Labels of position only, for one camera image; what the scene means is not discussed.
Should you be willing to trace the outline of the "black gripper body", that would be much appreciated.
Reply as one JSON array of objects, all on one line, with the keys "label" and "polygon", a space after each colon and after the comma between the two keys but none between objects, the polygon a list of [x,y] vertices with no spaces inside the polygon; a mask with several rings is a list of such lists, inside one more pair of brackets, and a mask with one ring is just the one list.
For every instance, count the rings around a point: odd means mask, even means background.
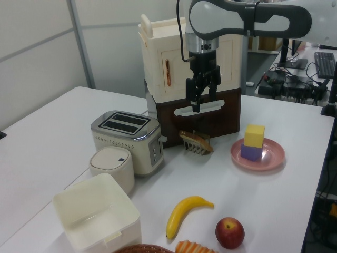
[{"label": "black gripper body", "polygon": [[212,75],[220,75],[220,67],[217,64],[217,51],[212,50],[206,53],[189,52],[189,57],[194,57],[190,61],[190,69],[193,76],[197,77],[199,74],[211,73]]}]

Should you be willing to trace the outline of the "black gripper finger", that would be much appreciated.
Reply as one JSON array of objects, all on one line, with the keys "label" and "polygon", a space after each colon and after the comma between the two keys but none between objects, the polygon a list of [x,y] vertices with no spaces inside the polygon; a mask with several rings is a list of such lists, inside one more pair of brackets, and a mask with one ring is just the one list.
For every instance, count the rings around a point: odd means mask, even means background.
[{"label": "black gripper finger", "polygon": [[201,95],[207,87],[207,78],[199,73],[186,79],[186,99],[190,102],[193,112],[200,112]]},{"label": "black gripper finger", "polygon": [[217,65],[210,73],[209,81],[209,97],[210,99],[216,99],[216,91],[218,85],[221,84],[221,72],[220,67]]}]

